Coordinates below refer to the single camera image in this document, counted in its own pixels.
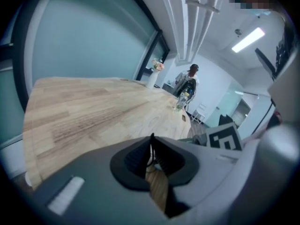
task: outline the fluorescent light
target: fluorescent light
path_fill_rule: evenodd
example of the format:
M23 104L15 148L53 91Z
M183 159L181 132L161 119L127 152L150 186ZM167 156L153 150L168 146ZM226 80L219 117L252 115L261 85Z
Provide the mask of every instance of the fluorescent light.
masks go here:
M236 94L240 94L240 95L244 95L243 92L239 92L239 91L234 91Z
M240 50L254 43L256 40L260 39L263 36L264 36L263 30L257 28L253 32L251 32L247 37L241 40L236 46L234 46L232 50L238 53Z

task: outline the white ceiling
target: white ceiling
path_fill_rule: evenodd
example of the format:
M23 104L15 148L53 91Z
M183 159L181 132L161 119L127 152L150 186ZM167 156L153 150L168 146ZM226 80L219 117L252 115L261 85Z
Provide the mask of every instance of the white ceiling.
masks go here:
M239 53L232 51L232 47L235 44L257 27L260 27L265 32L264 37ZM235 34L235 29L242 30L243 34L240 38ZM214 52L233 66L251 69L262 67L255 54L256 48L259 48L270 62L275 65L276 46L282 38L283 31L284 22L277 13L271 12L270 15L261 15L258 18L251 14L249 10L241 9L239 4L223 0L220 13L214 14L211 20L205 41L213 44L216 48Z

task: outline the chair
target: chair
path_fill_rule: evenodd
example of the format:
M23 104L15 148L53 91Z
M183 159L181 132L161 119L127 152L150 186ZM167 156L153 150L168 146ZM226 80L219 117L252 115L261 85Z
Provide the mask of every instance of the chair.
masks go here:
M199 104L199 107L193 112L192 114L192 121L194 121L198 116L199 118L196 120L199 124L202 122L202 120L205 119L205 110L206 110L206 106L202 103Z

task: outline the wooden table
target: wooden table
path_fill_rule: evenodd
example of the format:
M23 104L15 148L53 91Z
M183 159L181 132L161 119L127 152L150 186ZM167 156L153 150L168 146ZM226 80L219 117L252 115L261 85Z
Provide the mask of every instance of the wooden table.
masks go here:
M33 189L67 163L93 149L155 133L187 138L185 111L176 98L142 82L110 78L38 80L26 108L23 144Z

